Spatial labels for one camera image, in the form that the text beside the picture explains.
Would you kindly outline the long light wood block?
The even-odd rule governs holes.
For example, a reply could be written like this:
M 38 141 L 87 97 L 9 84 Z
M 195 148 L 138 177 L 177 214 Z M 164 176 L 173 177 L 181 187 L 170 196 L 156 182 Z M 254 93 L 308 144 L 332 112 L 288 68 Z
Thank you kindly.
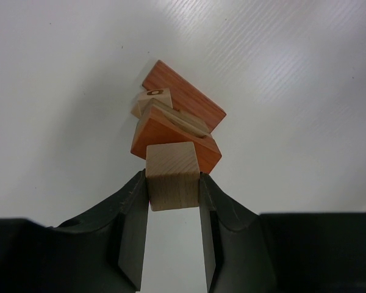
M 142 113 L 141 113 L 141 107 L 139 105 L 139 103 L 135 103 L 132 110 L 131 110 L 131 114 L 133 116 L 135 116 L 136 118 L 140 119 L 141 116 L 142 116 Z

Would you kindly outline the long dark wood block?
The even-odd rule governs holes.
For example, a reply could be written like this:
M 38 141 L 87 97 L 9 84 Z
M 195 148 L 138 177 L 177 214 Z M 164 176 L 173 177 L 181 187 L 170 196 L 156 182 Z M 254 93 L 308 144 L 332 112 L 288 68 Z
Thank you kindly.
M 170 89 L 173 109 L 202 119 L 209 131 L 213 131 L 226 116 L 226 112 L 218 104 L 161 60 L 147 74 L 142 87 L 146 90 Z

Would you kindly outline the small dark wood cube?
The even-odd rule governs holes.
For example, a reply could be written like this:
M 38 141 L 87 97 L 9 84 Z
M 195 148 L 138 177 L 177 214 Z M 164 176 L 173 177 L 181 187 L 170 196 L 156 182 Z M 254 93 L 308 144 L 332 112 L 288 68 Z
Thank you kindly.
M 198 158 L 199 169 L 210 173 L 222 155 L 213 137 L 198 138 L 170 122 L 161 110 L 147 106 L 139 119 L 131 145 L 131 153 L 144 159 L 149 145 L 193 142 Z

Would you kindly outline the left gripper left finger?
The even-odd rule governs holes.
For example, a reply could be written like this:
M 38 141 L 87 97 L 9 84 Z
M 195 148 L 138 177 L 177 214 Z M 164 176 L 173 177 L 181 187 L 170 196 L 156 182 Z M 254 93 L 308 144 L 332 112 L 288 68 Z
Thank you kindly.
M 138 292 L 147 222 L 144 172 L 57 227 L 0 219 L 0 292 Z

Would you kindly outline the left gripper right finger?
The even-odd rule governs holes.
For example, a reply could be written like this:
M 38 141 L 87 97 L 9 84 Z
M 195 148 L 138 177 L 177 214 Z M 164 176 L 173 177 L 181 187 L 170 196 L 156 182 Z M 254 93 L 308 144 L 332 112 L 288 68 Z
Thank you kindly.
M 255 214 L 207 174 L 199 212 L 209 292 L 366 292 L 366 212 Z

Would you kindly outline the small light cube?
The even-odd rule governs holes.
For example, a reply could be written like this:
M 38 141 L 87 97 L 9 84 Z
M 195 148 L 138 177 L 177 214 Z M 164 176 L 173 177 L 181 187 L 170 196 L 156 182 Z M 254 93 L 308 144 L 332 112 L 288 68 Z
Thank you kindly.
M 147 146 L 146 183 L 153 211 L 199 206 L 199 178 L 193 142 Z
M 170 108 L 173 107 L 171 92 L 169 88 L 148 90 L 141 92 L 137 97 L 137 103 L 141 114 L 144 113 L 147 104 L 152 100 L 157 100 Z

